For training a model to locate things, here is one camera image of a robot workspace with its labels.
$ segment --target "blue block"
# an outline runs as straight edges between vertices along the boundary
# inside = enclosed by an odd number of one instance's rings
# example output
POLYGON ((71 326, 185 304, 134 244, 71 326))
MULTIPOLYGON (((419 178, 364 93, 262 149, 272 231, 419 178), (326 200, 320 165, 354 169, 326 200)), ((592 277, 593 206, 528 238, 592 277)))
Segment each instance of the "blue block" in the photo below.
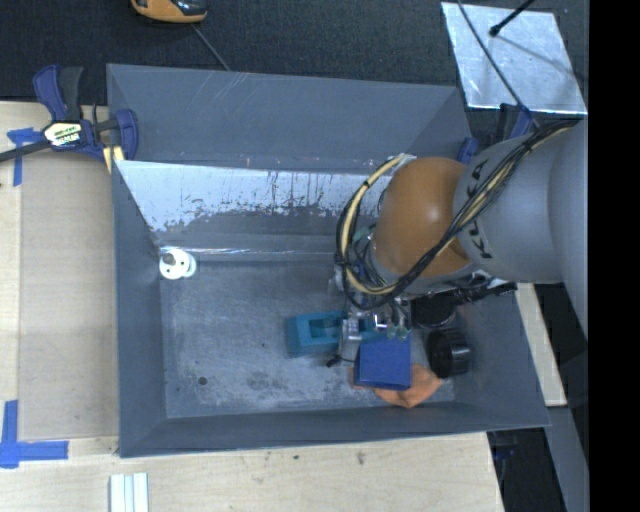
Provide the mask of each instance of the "blue block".
POLYGON ((386 334, 364 341, 353 368, 358 386, 404 391, 411 386, 411 334, 400 341, 386 334))
POLYGON ((298 315, 287 320, 287 351, 291 357, 336 352, 344 311, 298 315))

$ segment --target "blue tape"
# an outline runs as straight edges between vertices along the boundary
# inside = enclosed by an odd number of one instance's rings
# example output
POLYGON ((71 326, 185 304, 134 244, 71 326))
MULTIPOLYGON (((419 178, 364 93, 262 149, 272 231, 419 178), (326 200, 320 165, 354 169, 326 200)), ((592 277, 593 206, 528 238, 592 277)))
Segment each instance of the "blue tape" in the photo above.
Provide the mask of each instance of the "blue tape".
MULTIPOLYGON (((20 130, 9 130, 7 137, 13 142, 16 148, 21 147, 23 144, 32 144, 34 142, 40 142, 44 140, 44 137, 39 131, 33 128, 22 128, 20 130)), ((22 157, 18 157, 13 165, 13 186, 17 187, 22 183, 22 157)))
POLYGON ((15 469, 22 461, 65 460, 69 458, 69 441, 18 442, 18 401, 4 404, 0 468, 15 469))

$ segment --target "wooden table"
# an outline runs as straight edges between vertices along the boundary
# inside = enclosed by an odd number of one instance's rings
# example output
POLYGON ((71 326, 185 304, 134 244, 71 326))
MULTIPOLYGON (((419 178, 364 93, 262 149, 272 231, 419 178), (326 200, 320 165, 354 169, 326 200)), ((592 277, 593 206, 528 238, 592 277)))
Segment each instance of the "wooden table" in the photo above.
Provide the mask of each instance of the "wooden table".
MULTIPOLYGON (((13 147, 7 130, 47 120, 38 104, 0 102, 0 151, 13 147)), ((32 158, 50 161, 55 172, 65 155, 32 158)), ((0 164, 0 406, 19 396, 22 187, 12 186, 12 175, 12 162, 0 164)), ((563 405, 533 288, 522 286, 517 297, 547 405, 563 405)), ((70 365, 83 364, 68 356, 70 365)), ((105 511, 109 476, 137 472, 148 473, 153 512, 504 510, 483 433, 141 459, 120 459, 117 445, 115 436, 79 437, 70 441, 69 460, 0 469, 0 511, 105 511)))

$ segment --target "wooden board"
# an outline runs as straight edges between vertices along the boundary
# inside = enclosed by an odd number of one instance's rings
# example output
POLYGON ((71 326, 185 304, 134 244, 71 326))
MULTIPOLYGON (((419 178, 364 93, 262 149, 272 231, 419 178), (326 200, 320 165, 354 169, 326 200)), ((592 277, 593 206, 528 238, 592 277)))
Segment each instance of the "wooden board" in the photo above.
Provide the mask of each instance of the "wooden board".
POLYGON ((135 460, 74 443, 70 461, 0 472, 0 511, 103 512, 109 476, 138 472, 152 512, 504 510, 483 434, 135 460))

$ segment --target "teal object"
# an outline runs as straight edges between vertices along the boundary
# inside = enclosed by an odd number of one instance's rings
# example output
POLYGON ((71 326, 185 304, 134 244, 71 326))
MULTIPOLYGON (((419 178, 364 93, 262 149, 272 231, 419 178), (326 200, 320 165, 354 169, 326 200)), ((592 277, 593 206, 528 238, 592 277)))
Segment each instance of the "teal object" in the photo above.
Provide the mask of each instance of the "teal object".
POLYGON ((290 357, 336 352, 340 343, 342 310, 298 315, 287 319, 287 351, 290 357))

